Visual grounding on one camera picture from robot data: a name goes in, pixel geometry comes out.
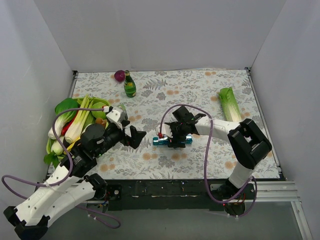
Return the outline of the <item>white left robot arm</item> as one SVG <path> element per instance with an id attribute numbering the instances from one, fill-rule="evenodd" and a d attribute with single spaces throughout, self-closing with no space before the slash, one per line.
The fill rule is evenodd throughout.
<path id="1" fill-rule="evenodd" d="M 39 240 L 62 215 L 86 200 L 101 200 L 107 183 L 97 173 L 87 173 L 97 165 L 97 158 L 117 143 L 136 149 L 147 133 L 130 126 L 130 135 L 115 123 L 107 128 L 90 124 L 51 176 L 31 196 L 17 206 L 8 206 L 4 216 L 14 226 L 21 240 Z"/>

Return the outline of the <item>teal weekly pill organizer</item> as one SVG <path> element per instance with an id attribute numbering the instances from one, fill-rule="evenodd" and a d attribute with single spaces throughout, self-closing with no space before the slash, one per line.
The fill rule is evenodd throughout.
<path id="1" fill-rule="evenodd" d="M 176 141 L 166 135 L 163 137 L 155 136 L 152 139 L 154 146 L 168 146 L 169 148 L 185 148 L 186 145 L 190 145 L 193 142 L 192 136 L 189 134 L 183 140 Z"/>

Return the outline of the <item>green pill bottle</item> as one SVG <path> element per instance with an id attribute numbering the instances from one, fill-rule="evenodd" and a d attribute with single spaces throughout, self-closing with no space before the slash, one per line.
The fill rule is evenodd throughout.
<path id="1" fill-rule="evenodd" d="M 127 114 L 127 111 L 126 111 L 126 107 L 123 105 L 123 104 L 120 104 L 118 106 L 121 110 L 122 110 L 122 116 L 123 116 L 123 119 L 124 120 L 128 120 L 128 114 Z"/>

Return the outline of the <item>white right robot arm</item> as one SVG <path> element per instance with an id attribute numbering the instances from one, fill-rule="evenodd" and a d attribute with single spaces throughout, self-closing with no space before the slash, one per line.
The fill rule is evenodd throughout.
<path id="1" fill-rule="evenodd" d="M 208 181 L 205 187 L 208 196 L 217 203 L 227 203 L 239 198 L 245 192 L 245 187 L 255 168 L 272 150 L 272 145 L 257 124 L 249 118 L 240 122 L 213 119 L 211 115 L 200 110 L 193 115 L 187 104 L 177 104 L 172 114 L 173 122 L 161 121 L 159 133 L 168 137 L 168 147 L 184 148 L 185 137 L 189 134 L 208 136 L 228 142 L 237 159 L 231 175 L 216 190 L 211 190 Z"/>

